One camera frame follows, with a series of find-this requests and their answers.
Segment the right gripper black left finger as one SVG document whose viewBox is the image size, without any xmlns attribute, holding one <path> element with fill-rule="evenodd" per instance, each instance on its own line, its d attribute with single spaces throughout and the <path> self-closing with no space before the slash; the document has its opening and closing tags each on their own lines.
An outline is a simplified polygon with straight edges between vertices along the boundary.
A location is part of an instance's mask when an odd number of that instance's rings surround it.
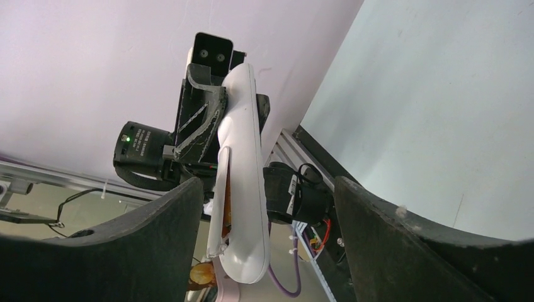
<svg viewBox="0 0 534 302">
<path fill-rule="evenodd" d="M 191 178 L 69 238 L 1 236 L 2 301 L 183 301 L 203 209 Z"/>
</svg>

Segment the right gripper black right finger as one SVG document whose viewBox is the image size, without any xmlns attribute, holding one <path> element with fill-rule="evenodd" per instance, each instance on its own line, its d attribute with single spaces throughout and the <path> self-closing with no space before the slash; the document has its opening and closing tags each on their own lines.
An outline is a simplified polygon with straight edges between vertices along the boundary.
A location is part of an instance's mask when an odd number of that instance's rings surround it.
<svg viewBox="0 0 534 302">
<path fill-rule="evenodd" d="M 334 201 L 358 301 L 532 301 L 533 240 L 423 218 L 337 177 Z"/>
</svg>

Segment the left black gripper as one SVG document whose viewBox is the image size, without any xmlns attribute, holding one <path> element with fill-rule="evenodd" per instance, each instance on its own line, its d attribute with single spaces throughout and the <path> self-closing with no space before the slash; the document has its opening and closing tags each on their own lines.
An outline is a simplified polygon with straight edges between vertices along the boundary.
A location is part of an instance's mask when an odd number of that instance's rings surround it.
<svg viewBox="0 0 534 302">
<path fill-rule="evenodd" d="M 227 107 L 227 91 L 221 77 L 212 77 L 211 68 L 189 64 L 182 82 L 175 146 L 162 147 L 165 181 L 176 184 L 191 177 L 203 181 L 204 188 L 213 188 L 217 174 L 217 128 Z M 259 132 L 262 133 L 270 113 L 270 98 L 256 95 Z"/>
</svg>

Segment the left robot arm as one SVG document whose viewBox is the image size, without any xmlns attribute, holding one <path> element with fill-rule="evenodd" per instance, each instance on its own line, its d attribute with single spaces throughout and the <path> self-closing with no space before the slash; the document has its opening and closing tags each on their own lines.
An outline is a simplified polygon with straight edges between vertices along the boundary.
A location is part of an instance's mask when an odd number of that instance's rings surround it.
<svg viewBox="0 0 534 302">
<path fill-rule="evenodd" d="M 113 154 L 116 174 L 137 188 L 161 192 L 196 176 L 205 184 L 205 197 L 211 198 L 219 165 L 216 130 L 230 109 L 229 95 L 222 85 L 228 72 L 202 64 L 188 65 L 174 131 L 127 122 Z M 315 166 L 304 163 L 293 169 L 271 162 L 263 173 L 271 222 L 330 222 L 333 198 Z"/>
</svg>

